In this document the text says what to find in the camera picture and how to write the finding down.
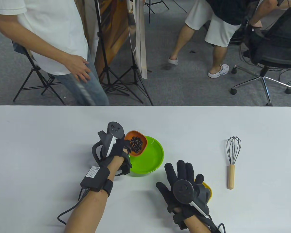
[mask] yellow bowl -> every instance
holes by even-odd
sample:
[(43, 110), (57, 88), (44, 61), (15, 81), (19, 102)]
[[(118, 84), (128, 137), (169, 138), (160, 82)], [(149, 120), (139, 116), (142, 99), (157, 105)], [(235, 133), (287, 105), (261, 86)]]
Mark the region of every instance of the yellow bowl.
[(203, 185), (205, 186), (205, 188), (209, 189), (210, 190), (210, 198), (208, 200), (208, 202), (210, 201), (210, 199), (212, 198), (212, 189), (209, 187), (208, 184), (206, 184), (205, 182), (203, 182)]

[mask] white t-shirt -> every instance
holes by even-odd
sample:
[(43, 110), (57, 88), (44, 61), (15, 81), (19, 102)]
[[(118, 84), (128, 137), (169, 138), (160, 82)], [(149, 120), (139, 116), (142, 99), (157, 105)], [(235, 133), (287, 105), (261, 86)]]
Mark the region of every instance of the white t-shirt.
[[(18, 21), (54, 47), (88, 58), (88, 44), (82, 20), (73, 0), (0, 0), (1, 15), (18, 15)], [(32, 52), (42, 70), (66, 75), (67, 68)]]

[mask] human hand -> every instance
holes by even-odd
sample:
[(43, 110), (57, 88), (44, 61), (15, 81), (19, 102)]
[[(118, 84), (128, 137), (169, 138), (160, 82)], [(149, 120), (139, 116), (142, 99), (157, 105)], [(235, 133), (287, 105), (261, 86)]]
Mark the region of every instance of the human hand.
[(183, 205), (181, 204), (174, 196), (172, 192), (173, 185), (178, 180), (187, 180), (192, 185), (194, 184), (202, 184), (204, 181), (204, 177), (202, 174), (198, 174), (194, 181), (194, 170), (192, 164), (184, 163), (183, 160), (179, 160), (177, 162), (177, 172), (178, 176), (176, 175), (173, 166), (171, 163), (165, 164), (165, 171), (167, 175), (167, 180), (170, 183), (171, 191), (161, 182), (156, 183), (156, 187), (162, 194), (165, 202), (167, 203), (168, 207), (167, 210), (169, 213), (174, 213), (174, 222), (178, 224), (180, 229), (186, 229), (187, 226), (183, 222), (183, 220), (193, 216), (196, 214), (196, 209), (190, 205)]
[(76, 80), (80, 82), (80, 79), (87, 83), (90, 80), (90, 69), (86, 66), (89, 62), (78, 55), (66, 54), (62, 64), (74, 75)]
[(130, 169), (132, 168), (130, 158), (129, 158), (129, 152), (131, 152), (130, 142), (128, 140), (125, 140), (124, 138), (125, 138), (125, 135), (123, 136), (123, 138), (117, 139), (115, 141), (115, 144), (113, 145), (109, 156), (103, 162), (103, 163), (108, 163), (108, 161), (111, 161), (113, 157), (122, 157), (124, 160), (119, 168), (120, 170), (122, 170), (122, 173), (119, 175), (122, 175), (122, 174), (126, 175), (130, 173)]

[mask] whisk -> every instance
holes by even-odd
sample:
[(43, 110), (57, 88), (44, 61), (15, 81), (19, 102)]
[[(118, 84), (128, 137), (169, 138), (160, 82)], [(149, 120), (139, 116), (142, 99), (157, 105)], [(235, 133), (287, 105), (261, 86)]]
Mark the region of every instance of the whisk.
[(239, 137), (230, 137), (226, 143), (226, 151), (228, 159), (230, 161), (230, 167), (228, 172), (228, 189), (234, 189), (234, 180), (235, 180), (235, 162), (239, 155), (239, 152), (242, 147), (242, 141)]

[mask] chair base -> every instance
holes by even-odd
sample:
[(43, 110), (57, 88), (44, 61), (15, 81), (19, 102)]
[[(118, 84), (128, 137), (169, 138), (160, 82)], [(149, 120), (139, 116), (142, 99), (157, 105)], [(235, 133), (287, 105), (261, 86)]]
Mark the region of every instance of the chair base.
[(233, 69), (232, 69), (232, 71), (231, 71), (231, 73), (232, 73), (232, 74), (237, 73), (237, 69), (239, 69), (239, 70), (241, 70), (241, 71), (244, 71), (244, 72), (246, 72), (246, 73), (248, 73), (248, 74), (250, 74), (250, 75), (252, 75), (252, 76), (255, 76), (255, 78), (250, 79), (250, 80), (248, 80), (248, 81), (245, 81), (245, 82), (243, 82), (243, 83), (240, 83), (240, 84), (237, 84), (237, 85), (233, 86), (233, 87), (230, 89), (230, 93), (231, 93), (232, 95), (235, 95), (235, 94), (237, 93), (237, 90), (236, 90), (237, 87), (243, 86), (243, 85), (245, 85), (245, 84), (247, 84), (247, 83), (249, 83), (249, 82), (255, 81), (255, 80), (260, 80), (260, 81), (262, 82), (262, 86), (263, 86), (263, 89), (264, 89), (264, 92), (265, 92), (265, 96), (266, 96), (266, 99), (267, 99), (267, 104), (266, 104), (266, 106), (270, 106), (270, 107), (272, 107), (273, 104), (272, 104), (272, 102), (271, 102), (271, 99), (270, 99), (270, 96), (269, 96), (269, 92), (268, 92), (268, 88), (267, 88), (267, 86), (266, 86), (265, 80), (269, 80), (269, 81), (275, 82), (275, 83), (277, 83), (277, 84), (279, 84), (279, 85), (281, 85), (281, 86), (286, 87), (286, 90), (285, 90), (284, 92), (285, 92), (286, 94), (291, 94), (291, 86), (289, 86), (289, 85), (287, 85), (287, 84), (285, 84), (285, 83), (278, 82), (277, 80), (271, 79), (271, 78), (266, 77), (266, 76), (262, 77), (262, 76), (260, 76), (260, 75), (257, 74), (257, 73), (254, 73), (254, 72), (252, 72), (252, 71), (249, 71), (249, 70), (247, 70), (247, 69), (245, 69), (245, 68), (243, 68), (243, 67), (239, 67), (239, 66), (234, 66)]

